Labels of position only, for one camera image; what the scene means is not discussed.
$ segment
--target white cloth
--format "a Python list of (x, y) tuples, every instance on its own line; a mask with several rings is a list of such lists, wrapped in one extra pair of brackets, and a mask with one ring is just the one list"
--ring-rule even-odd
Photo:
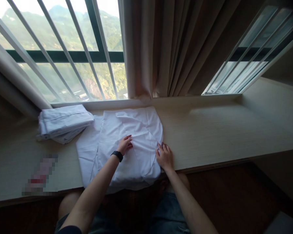
[(104, 111), (103, 116), (94, 116), (94, 123), (76, 143), (84, 187), (117, 149), (119, 141), (130, 134), (133, 148), (118, 165), (107, 194), (122, 189), (139, 190), (155, 182), (160, 175), (155, 150), (163, 140), (163, 127), (155, 108), (147, 107)]
[(66, 144), (93, 122), (93, 115), (83, 105), (42, 110), (37, 140), (53, 139)]

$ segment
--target green vegetation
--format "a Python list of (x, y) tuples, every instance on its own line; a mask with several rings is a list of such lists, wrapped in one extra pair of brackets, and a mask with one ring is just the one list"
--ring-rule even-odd
[[(104, 34), (109, 51), (123, 51), (119, 18), (112, 16), (104, 11), (100, 11)], [(22, 12), (24, 18), (36, 34), (39, 41), (46, 50), (62, 50), (59, 41), (55, 37), (45, 16), (33, 14), (30, 12)], [(84, 51), (80, 38), (78, 37), (75, 25), (67, 8), (61, 6), (54, 6), (49, 10), (49, 14), (59, 31), (64, 44), (69, 51)], [(75, 12), (79, 25), (81, 27), (83, 36), (85, 38), (89, 51), (97, 51), (98, 46), (94, 37), (92, 26), (90, 23), (88, 13), (82, 14)], [(39, 47), (34, 42), (30, 34), (27, 32), (15, 12), (9, 8), (2, 17), (3, 22), (13, 33), (19, 43), (26, 50), (39, 50)], [(0, 33), (0, 44), (5, 49), (14, 49)], [(59, 93), (60, 97), (65, 102), (74, 101), (63, 82), (60, 80), (56, 72), (49, 63), (37, 63), (42, 73), (45, 74), (46, 79), (51, 83), (54, 89)], [(83, 94), (84, 90), (69, 63), (56, 63), (61, 75), (68, 83), (73, 92)], [(96, 83), (95, 77), (91, 70), (89, 63), (75, 63), (76, 68), (85, 83), (85, 86), (94, 99), (102, 100), (101, 93)], [(112, 85), (112, 80), (107, 63), (94, 63), (95, 71), (98, 75), (101, 87), (103, 89), (106, 99), (115, 99), (115, 93)], [(42, 83), (37, 75), (26, 64), (22, 63), (20, 66), (28, 74), (33, 83), (41, 91), (41, 93), (50, 101), (58, 102), (55, 96)], [(127, 93), (127, 80), (125, 74), (124, 63), (112, 63), (112, 70), (116, 83), (117, 93), (119, 98)]]

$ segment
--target hand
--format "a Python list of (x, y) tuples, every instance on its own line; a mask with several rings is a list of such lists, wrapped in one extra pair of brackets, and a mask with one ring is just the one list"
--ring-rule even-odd
[(173, 153), (171, 152), (168, 145), (166, 145), (164, 142), (162, 145), (157, 144), (160, 150), (156, 149), (156, 160), (159, 163), (160, 167), (164, 169), (165, 172), (168, 170), (174, 169), (174, 159), (173, 159)]
[(123, 156), (125, 155), (127, 150), (133, 147), (133, 144), (131, 143), (132, 139), (130, 139), (129, 137), (131, 137), (131, 135), (125, 136), (123, 139), (121, 139), (117, 148), (117, 151), (121, 152)]

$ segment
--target black watch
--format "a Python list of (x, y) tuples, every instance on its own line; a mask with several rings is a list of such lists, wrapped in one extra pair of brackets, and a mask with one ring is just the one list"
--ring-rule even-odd
[(115, 154), (119, 158), (119, 162), (121, 162), (123, 160), (123, 155), (121, 154), (121, 152), (114, 151), (112, 154)]

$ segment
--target sheer curtain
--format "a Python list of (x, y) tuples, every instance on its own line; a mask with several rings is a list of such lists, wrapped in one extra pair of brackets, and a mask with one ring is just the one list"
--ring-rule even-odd
[(263, 0), (119, 0), (128, 97), (200, 95)]
[(52, 108), (23, 69), (1, 45), (0, 96), (13, 106), (11, 109), (16, 108), (30, 119), (37, 119), (40, 110)]

